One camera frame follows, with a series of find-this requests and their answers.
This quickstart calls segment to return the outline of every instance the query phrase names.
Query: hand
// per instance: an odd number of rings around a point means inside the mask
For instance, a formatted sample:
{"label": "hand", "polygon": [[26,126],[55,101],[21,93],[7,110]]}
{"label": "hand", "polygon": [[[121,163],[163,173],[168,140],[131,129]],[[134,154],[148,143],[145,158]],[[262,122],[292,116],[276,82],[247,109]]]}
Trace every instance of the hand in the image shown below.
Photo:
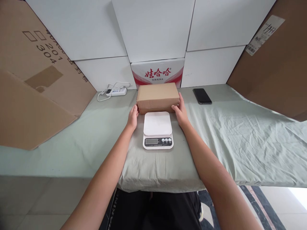
{"label": "hand", "polygon": [[181,127],[190,123],[185,109],[185,102],[183,101],[181,93],[179,93],[178,106],[172,105],[172,109],[175,110],[178,123]]}
{"label": "hand", "polygon": [[137,127],[137,117],[139,115],[137,105],[134,105],[129,112],[128,121],[126,127],[131,128],[133,131]]}

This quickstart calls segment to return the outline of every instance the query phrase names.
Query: white scale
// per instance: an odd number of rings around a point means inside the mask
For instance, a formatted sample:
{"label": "white scale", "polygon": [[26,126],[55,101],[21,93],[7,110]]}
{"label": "white scale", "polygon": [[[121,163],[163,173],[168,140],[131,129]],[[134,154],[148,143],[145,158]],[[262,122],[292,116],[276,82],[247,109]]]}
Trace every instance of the white scale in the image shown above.
{"label": "white scale", "polygon": [[171,149],[174,146],[173,130],[168,112],[145,114],[143,147],[148,150]]}

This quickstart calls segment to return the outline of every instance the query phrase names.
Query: black pants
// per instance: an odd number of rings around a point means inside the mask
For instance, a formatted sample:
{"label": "black pants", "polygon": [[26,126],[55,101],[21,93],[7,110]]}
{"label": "black pants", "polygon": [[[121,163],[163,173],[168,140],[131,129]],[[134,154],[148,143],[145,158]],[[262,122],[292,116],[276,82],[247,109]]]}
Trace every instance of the black pants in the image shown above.
{"label": "black pants", "polygon": [[108,230],[199,229],[201,202],[196,192],[127,193],[117,189]]}

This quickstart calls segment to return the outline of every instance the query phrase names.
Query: white cable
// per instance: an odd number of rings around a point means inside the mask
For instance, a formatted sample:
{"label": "white cable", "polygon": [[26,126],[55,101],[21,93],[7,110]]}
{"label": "white cable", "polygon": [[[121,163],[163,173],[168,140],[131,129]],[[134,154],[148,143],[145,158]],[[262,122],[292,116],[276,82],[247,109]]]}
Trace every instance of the white cable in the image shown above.
{"label": "white cable", "polygon": [[[128,86],[128,87],[127,87],[127,86],[122,86],[122,87],[120,88],[120,87],[115,86],[117,83],[129,84],[129,86]],[[108,88],[106,88],[104,91],[102,91],[102,92],[100,92],[100,93],[98,94],[98,96],[97,96],[97,101],[99,101],[99,102],[105,101],[105,100],[107,100],[107,99],[109,99],[109,98],[111,97],[112,94],[110,94],[110,96],[109,96],[108,98],[106,98],[106,99],[103,99],[103,100],[101,100],[101,101],[99,100],[99,96],[100,96],[100,95],[104,95],[104,93],[105,93],[108,89],[110,89],[111,92],[112,92],[112,90],[114,90],[114,89],[129,88],[130,86],[131,86],[131,84],[130,84],[129,82],[116,82],[114,85],[108,84]]]}

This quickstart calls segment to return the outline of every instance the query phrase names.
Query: barcode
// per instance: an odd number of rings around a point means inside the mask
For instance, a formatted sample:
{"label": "barcode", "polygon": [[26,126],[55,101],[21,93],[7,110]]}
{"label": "barcode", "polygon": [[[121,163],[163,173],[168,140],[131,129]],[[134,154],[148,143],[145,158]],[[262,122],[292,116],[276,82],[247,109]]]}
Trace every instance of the barcode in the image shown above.
{"label": "barcode", "polygon": [[247,47],[252,53],[255,53],[256,50],[254,50],[253,48],[251,48],[250,46]]}

